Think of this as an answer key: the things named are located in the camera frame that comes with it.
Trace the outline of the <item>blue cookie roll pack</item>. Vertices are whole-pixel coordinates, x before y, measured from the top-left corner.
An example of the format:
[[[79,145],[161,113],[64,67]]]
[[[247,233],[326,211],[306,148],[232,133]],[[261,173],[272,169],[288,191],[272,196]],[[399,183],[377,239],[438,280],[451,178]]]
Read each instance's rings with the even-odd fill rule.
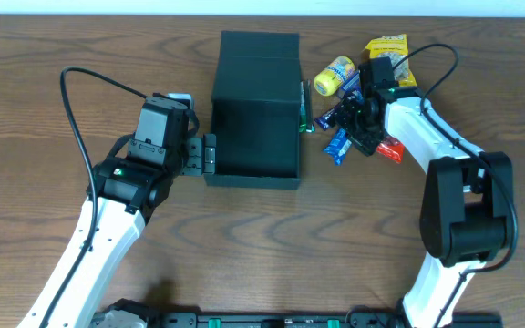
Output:
[[[339,128],[329,144],[325,147],[324,153],[332,158],[336,166],[340,166],[351,146],[352,143],[347,138],[346,132],[342,128]]]

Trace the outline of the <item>red Hacks candy bag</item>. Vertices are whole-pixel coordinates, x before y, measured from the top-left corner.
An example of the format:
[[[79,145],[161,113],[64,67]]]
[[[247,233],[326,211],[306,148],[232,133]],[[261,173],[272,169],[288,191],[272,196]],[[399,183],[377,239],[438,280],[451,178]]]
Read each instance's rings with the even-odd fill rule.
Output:
[[[396,163],[401,163],[405,151],[405,146],[396,138],[386,136],[376,148],[376,152],[392,159]]]

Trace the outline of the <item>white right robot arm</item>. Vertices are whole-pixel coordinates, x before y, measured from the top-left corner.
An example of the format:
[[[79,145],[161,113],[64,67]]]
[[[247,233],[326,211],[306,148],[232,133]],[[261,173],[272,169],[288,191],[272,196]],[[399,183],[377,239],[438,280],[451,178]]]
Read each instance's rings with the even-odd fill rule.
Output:
[[[518,223],[512,164],[463,139],[416,87],[353,92],[335,122],[361,152],[387,137],[406,148],[426,174],[419,215],[426,256],[387,327],[500,327],[494,314],[454,310],[476,274],[501,269],[514,252]]]

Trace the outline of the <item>black fabric storage box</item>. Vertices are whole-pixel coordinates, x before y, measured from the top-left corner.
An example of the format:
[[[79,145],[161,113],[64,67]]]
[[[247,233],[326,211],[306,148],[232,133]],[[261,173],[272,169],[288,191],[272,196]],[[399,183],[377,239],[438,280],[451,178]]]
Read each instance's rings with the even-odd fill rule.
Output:
[[[221,32],[211,92],[215,172],[208,185],[296,190],[302,72],[299,36]]]

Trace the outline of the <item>yellow Hacks candy bag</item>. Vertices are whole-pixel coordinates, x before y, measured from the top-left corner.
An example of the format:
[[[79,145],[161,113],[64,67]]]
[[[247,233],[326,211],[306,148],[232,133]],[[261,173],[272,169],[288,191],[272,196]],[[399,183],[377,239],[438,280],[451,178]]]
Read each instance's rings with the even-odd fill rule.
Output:
[[[381,36],[372,39],[365,50],[368,51],[370,59],[388,57],[394,69],[395,81],[401,87],[415,87],[416,78],[409,68],[409,62],[405,59],[409,55],[407,35]]]

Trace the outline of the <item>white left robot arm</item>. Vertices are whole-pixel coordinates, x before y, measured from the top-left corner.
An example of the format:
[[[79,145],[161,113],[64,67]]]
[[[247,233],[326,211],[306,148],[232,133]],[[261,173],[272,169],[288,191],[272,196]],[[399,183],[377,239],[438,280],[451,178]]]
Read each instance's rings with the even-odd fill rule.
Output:
[[[23,327],[87,327],[120,262],[178,176],[211,174],[215,137],[197,138],[189,94],[145,99],[135,132],[89,173],[77,226]]]

